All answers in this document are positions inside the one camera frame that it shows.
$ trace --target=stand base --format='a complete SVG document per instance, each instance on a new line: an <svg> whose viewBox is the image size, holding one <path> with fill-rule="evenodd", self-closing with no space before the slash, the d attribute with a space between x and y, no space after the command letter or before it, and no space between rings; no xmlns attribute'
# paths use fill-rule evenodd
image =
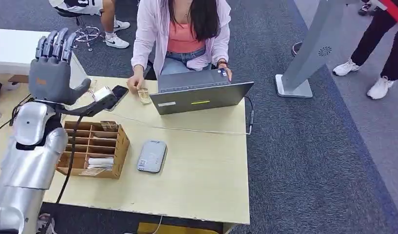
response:
<svg viewBox="0 0 398 234"><path fill-rule="evenodd" d="M282 75L276 75L275 81L277 83L278 96L281 97L291 97L291 98L312 98L313 92L311 91L310 83L308 80L304 81L298 88L294 91L284 91L282 85Z"/></svg>

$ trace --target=smartphone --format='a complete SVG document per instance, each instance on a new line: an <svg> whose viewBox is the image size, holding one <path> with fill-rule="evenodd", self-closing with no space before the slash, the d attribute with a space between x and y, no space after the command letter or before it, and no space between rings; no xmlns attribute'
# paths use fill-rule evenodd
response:
<svg viewBox="0 0 398 234"><path fill-rule="evenodd" d="M120 85L117 85L112 90L114 96L116 96L117 101L113 103L111 106L106 108L106 111L113 111L114 108L118 105L118 103L123 99L124 96L129 92L129 89Z"/></svg>

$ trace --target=gray robot hand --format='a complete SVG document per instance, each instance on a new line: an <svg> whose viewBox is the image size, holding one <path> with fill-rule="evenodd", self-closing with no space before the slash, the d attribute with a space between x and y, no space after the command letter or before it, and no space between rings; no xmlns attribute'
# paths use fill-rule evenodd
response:
<svg viewBox="0 0 398 234"><path fill-rule="evenodd" d="M38 41L28 78L28 88L35 99L73 105L90 87L91 80L86 78L77 88L70 88L70 61L77 35L72 33L65 39L67 32L67 28L52 31Z"/></svg>

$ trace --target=metal stand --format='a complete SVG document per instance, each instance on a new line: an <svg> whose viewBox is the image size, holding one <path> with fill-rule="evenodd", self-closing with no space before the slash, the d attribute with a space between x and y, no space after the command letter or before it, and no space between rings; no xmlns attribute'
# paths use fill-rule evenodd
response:
<svg viewBox="0 0 398 234"><path fill-rule="evenodd" d="M276 75L275 81L277 82L278 96L292 97L292 98L312 98L313 92L311 91L310 83L306 79L300 86L293 91L285 91L282 84L282 75Z"/></svg>
<svg viewBox="0 0 398 234"><path fill-rule="evenodd" d="M305 41L293 46L293 55L296 55L294 60L284 75L275 77L279 96L312 98L307 79L326 63L334 51L346 1L320 0Z"/></svg>

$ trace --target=carpet floor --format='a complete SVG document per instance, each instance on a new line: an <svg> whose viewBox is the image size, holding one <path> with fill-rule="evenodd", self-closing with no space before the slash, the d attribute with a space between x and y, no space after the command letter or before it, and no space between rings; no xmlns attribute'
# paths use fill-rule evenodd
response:
<svg viewBox="0 0 398 234"><path fill-rule="evenodd" d="M310 25L318 0L295 0L307 25ZM360 16L362 2L344 7L340 46L330 56L332 70L347 61L373 17ZM366 92L379 77L393 45L398 25L389 30L358 72L345 77L333 76L373 162L398 209L398 82L384 99L375 101Z"/></svg>
<svg viewBox="0 0 398 234"><path fill-rule="evenodd" d="M120 20L131 29L118 35L134 40L136 0L118 1ZM247 139L251 225L235 234L398 233L398 212L343 99L326 67L311 79L312 99L278 97L275 74L292 60L290 46L306 32L292 0L228 0L232 7L230 66L235 81L255 81L249 96L256 106ZM89 24L100 25L97 17ZM46 0L0 1L0 28L49 31L74 20L58 16ZM132 48L118 50L101 41L96 53L76 54L89 75L129 77ZM58 233L122 233L157 217L44 204L58 214ZM165 224L220 224L165 219Z"/></svg>

